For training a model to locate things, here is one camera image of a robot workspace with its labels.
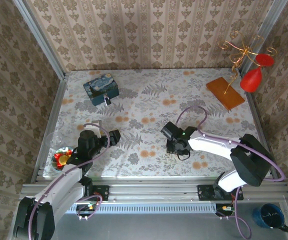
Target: mug handle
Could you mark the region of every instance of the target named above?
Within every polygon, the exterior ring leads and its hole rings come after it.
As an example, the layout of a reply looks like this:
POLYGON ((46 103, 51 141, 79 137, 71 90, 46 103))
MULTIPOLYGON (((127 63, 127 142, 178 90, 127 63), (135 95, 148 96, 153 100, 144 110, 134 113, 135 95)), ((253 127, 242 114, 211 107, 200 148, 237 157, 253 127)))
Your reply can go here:
POLYGON ((282 226, 280 226, 278 229, 282 230, 283 232, 288 233, 288 226, 286 226, 285 224, 283 224, 282 226))

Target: wooden board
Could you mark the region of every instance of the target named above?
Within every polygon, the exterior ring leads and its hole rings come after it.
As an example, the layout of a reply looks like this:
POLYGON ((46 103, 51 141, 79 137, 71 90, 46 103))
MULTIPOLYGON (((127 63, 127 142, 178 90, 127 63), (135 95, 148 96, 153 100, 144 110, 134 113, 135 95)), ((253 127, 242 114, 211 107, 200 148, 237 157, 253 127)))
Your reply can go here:
POLYGON ((214 94, 214 96, 223 104, 227 110, 231 110, 245 102, 244 98, 229 86, 226 94, 224 94, 229 83, 220 77, 206 84, 206 87, 214 94))

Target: table surface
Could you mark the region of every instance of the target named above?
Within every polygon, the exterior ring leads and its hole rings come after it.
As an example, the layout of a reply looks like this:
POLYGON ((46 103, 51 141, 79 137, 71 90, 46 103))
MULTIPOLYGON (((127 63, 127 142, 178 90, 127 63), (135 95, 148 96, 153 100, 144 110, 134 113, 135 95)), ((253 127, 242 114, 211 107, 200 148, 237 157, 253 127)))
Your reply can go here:
MULTIPOLYGON (((118 129, 117 146, 93 163, 89 177, 142 176, 218 176, 233 167, 226 158, 198 151, 188 160, 166 153, 166 138, 160 132, 188 106, 200 105, 209 115, 201 126, 207 133, 227 137, 242 137, 245 133, 258 137, 252 113, 240 78, 232 85, 245 99, 238 107, 227 111, 206 84, 223 77, 229 81, 229 68, 208 69, 147 69, 73 71, 64 93, 55 131, 64 135, 67 146, 76 147, 83 124, 102 120, 107 131, 118 129), (118 84, 119 96, 112 104, 93 106, 83 84, 110 73, 118 84)), ((196 127, 204 113, 191 109, 182 116, 179 127, 196 127)), ((54 151, 50 149, 43 176, 59 174, 51 164, 54 151)))

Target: gold wire ornament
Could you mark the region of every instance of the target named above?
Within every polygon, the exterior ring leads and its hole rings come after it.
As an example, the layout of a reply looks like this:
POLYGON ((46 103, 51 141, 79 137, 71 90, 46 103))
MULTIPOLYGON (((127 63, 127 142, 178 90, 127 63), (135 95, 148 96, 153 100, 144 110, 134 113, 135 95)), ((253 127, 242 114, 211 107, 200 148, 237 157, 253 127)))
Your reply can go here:
MULTIPOLYGON (((231 39, 236 38, 238 35, 241 36, 241 43, 242 46, 241 47, 237 47, 236 45, 234 45, 233 43, 226 41, 226 40, 222 40, 218 42, 218 46, 223 49, 223 50, 228 50, 230 46, 232 46, 233 48, 237 49, 239 52, 238 53, 234 53, 231 54, 229 56, 229 60, 234 63, 234 65, 232 66, 232 72, 235 73, 235 75, 231 76, 231 81, 230 83, 227 85, 227 88, 224 92, 224 94, 227 93, 229 87, 231 86, 231 84, 237 79, 237 77, 239 76, 239 72, 238 72, 238 68, 241 67, 243 60, 245 57, 247 57, 249 60, 252 61, 252 63, 254 63, 255 65, 261 67, 260 64, 258 64, 257 62, 255 62, 250 55, 258 55, 259 53, 255 53, 252 51, 252 48, 248 45, 245 44, 244 42, 244 35, 239 32, 239 31, 232 31, 230 32, 229 36, 231 39)), ((254 35, 252 36, 252 39, 257 42, 256 45, 253 46, 253 48, 256 48, 258 46, 260 46, 263 42, 264 42, 264 38, 260 35, 254 35)), ((275 48, 273 47, 267 47, 266 51, 269 52, 269 56, 274 56, 276 55, 277 51, 275 48)))

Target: blue tin box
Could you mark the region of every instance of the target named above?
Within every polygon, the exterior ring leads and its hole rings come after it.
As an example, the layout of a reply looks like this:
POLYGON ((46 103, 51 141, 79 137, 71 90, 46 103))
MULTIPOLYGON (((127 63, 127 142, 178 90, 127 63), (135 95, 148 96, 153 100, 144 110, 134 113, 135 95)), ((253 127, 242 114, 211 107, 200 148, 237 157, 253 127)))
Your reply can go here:
POLYGON ((102 103, 110 105, 111 99, 120 95, 119 87, 109 73, 84 83, 83 86, 94 106, 102 103))

